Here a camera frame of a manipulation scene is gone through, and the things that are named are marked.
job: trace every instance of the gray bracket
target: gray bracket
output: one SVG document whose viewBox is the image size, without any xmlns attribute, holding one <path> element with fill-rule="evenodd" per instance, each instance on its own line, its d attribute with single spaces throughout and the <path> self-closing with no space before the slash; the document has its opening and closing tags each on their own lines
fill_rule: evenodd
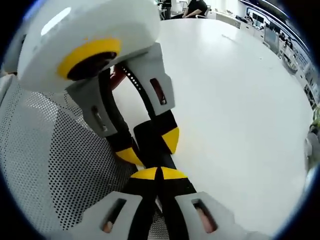
<svg viewBox="0 0 320 240">
<path fill-rule="evenodd" d="M 165 73 L 162 50 L 159 43 L 155 43 L 142 51 L 131 53 L 126 57 L 116 58 L 107 68 L 112 67 L 119 61 L 125 61 L 126 66 L 136 76 L 137 81 L 145 90 L 152 104 L 155 115 L 160 115 L 175 106 L 172 81 Z M 165 104 L 159 102 L 157 94 L 150 83 L 151 79 L 158 80 L 166 99 Z M 77 81 L 66 90 L 81 108 L 85 122 L 99 137 L 105 138 L 118 132 L 103 104 L 98 77 Z"/>
<path fill-rule="evenodd" d="M 98 77 L 75 82 L 66 90 L 81 108 L 85 122 L 99 137 L 105 138 L 118 132 L 102 101 Z"/>
<path fill-rule="evenodd" d="M 175 107 L 174 89 L 171 78 L 166 74 L 160 43 L 152 45 L 148 52 L 127 59 L 125 65 L 135 75 L 145 90 L 156 116 Z M 150 80 L 157 79 L 165 96 L 161 104 Z"/>
<path fill-rule="evenodd" d="M 126 200 L 110 233 L 102 231 L 118 200 Z M 83 213 L 82 221 L 68 231 L 56 232 L 52 240 L 127 240 L 142 196 L 113 191 Z"/>
<path fill-rule="evenodd" d="M 175 197 L 182 211 L 190 240 L 270 240 L 259 232 L 248 232 L 235 223 L 234 215 L 226 207 L 205 192 Z M 217 230 L 206 233 L 194 204 L 201 201 L 207 215 L 214 219 Z"/>
</svg>

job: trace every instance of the white desk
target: white desk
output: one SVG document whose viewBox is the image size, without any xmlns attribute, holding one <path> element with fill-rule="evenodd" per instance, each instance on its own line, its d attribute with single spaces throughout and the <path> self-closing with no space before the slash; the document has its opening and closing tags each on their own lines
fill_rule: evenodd
<svg viewBox="0 0 320 240">
<path fill-rule="evenodd" d="M 234 16 L 223 13 L 223 12 L 217 12 L 217 11 L 211 11 L 208 14 L 208 19 L 216 19 L 222 22 L 225 22 L 227 24 L 230 24 L 238 29 L 241 29 L 242 31 L 247 32 L 249 35 L 254 36 L 255 38 L 259 39 L 260 42 L 264 42 L 265 40 L 265 31 L 264 30 L 258 30 L 253 25 L 247 24 L 243 21 L 240 21 L 236 19 Z"/>
<path fill-rule="evenodd" d="M 221 21 L 162 21 L 158 41 L 180 127 L 176 166 L 243 227 L 273 235 L 306 177 L 312 110 L 302 88 L 273 52 Z M 114 97 L 131 129 L 148 119 L 128 80 Z"/>
</svg>

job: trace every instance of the yellow accent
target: yellow accent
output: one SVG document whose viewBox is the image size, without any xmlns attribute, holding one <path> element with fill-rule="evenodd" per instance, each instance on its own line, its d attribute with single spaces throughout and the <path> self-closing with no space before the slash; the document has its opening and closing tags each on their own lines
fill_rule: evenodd
<svg viewBox="0 0 320 240">
<path fill-rule="evenodd" d="M 137 157 L 137 155 L 136 155 L 136 153 L 135 153 L 135 151 L 133 150 L 132 147 L 127 148 L 127 149 L 122 150 L 122 151 L 118 151 L 115 154 L 118 155 L 123 160 L 129 162 L 129 163 L 143 166 L 143 163 Z"/>
<path fill-rule="evenodd" d="M 70 70 L 81 61 L 100 53 L 115 52 L 117 55 L 121 51 L 121 42 L 115 38 L 103 38 L 86 42 L 78 46 L 69 53 L 59 64 L 57 73 L 64 79 L 68 80 L 67 76 Z"/>
<path fill-rule="evenodd" d="M 181 171 L 168 168 L 168 167 L 161 167 L 162 173 L 163 173 L 163 179 L 168 180 L 168 179 L 186 179 L 187 176 L 184 175 Z"/>
<path fill-rule="evenodd" d="M 131 178 L 155 180 L 156 171 L 157 171 L 157 167 L 143 169 L 132 174 Z"/>
<path fill-rule="evenodd" d="M 176 127 L 173 130 L 167 132 L 166 134 L 162 135 L 165 144 L 170 149 L 171 153 L 174 154 L 177 149 L 178 140 L 179 140 L 179 128 Z"/>
</svg>

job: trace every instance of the desk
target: desk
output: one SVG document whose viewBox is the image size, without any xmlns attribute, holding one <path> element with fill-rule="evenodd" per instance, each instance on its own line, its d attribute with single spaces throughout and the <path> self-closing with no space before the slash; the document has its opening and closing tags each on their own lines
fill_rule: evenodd
<svg viewBox="0 0 320 240">
<path fill-rule="evenodd" d="M 298 82 L 300 83 L 301 87 L 304 89 L 305 94 L 308 96 L 309 101 L 310 101 L 310 105 L 312 106 L 312 108 L 314 109 L 316 107 L 316 105 L 318 105 L 318 101 L 317 98 L 315 97 L 315 93 L 313 91 L 313 88 L 310 86 L 309 82 L 306 79 L 306 75 L 305 72 L 301 69 L 301 67 L 299 66 L 296 58 L 294 57 L 294 51 L 292 49 L 290 49 L 288 46 L 284 47 L 284 42 L 283 41 L 279 41 L 281 48 L 280 50 L 280 54 L 282 56 L 282 59 L 285 60 L 285 58 L 288 58 L 291 63 L 295 66 L 296 71 L 294 73 L 294 71 L 291 69 L 288 69 L 289 66 L 287 63 L 285 63 L 285 61 L 283 61 L 283 66 L 288 69 L 289 73 L 294 73 L 294 75 L 292 75 L 296 80 L 298 80 Z"/>
<path fill-rule="evenodd" d="M 244 228 L 273 235 L 305 183 L 313 112 L 300 84 L 261 42 L 218 20 L 162 21 L 158 42 L 180 127 L 176 166 Z M 131 130 L 149 119 L 129 80 L 114 98 Z"/>
<path fill-rule="evenodd" d="M 241 29 L 248 34 L 254 36 L 259 39 L 259 41 L 264 42 L 265 40 L 265 31 L 256 29 L 252 24 L 247 24 L 243 21 L 236 19 L 234 16 L 230 14 L 226 14 L 223 12 L 212 11 L 208 14 L 209 19 L 217 19 L 219 21 L 230 24 L 238 29 Z"/>
</svg>

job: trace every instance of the yellow ring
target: yellow ring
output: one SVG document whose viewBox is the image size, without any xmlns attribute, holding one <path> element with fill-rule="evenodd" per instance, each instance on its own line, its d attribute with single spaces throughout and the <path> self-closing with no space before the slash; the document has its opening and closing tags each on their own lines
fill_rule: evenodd
<svg viewBox="0 0 320 240">
<path fill-rule="evenodd" d="M 119 55 L 120 51 L 121 42 L 116 38 L 103 38 L 86 42 L 64 57 L 57 68 L 57 74 L 62 78 L 69 80 L 68 73 L 70 70 L 83 60 L 96 54 L 107 52 L 113 52 Z"/>
</svg>

